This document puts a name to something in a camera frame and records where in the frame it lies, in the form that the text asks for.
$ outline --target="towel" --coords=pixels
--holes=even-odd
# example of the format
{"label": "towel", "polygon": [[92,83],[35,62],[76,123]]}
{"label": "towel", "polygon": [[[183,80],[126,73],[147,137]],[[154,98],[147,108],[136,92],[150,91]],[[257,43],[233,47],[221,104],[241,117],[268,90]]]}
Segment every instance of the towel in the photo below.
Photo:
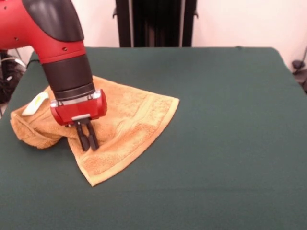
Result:
{"label": "towel", "polygon": [[39,149],[67,138],[76,163],[91,186],[95,186],[128,167],[164,131],[175,114],[179,99],[147,92],[93,76],[96,89],[106,94],[106,116],[93,120],[99,149],[84,152],[76,129],[54,120],[49,104],[54,94],[48,86],[46,99],[32,116],[22,116],[25,106],[11,112],[11,126],[17,138]]}

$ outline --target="green felt surface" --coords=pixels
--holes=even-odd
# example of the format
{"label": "green felt surface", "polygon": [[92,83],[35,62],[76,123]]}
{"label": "green felt surface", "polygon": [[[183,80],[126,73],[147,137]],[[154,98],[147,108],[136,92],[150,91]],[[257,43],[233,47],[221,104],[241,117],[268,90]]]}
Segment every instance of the green felt surface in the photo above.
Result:
{"label": "green felt surface", "polygon": [[180,99],[163,134],[92,188],[67,141],[17,140],[47,87],[31,63],[0,120],[1,230],[305,230],[306,96],[271,48],[88,48],[93,74]]}

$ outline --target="white tag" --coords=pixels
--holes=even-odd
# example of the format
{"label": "white tag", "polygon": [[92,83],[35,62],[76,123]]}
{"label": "white tag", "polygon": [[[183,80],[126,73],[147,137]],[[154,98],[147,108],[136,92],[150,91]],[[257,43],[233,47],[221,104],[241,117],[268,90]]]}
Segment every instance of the white tag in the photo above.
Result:
{"label": "white tag", "polygon": [[49,95],[47,92],[39,93],[23,111],[22,116],[32,116],[37,112],[39,107],[42,105],[45,99],[48,99]]}

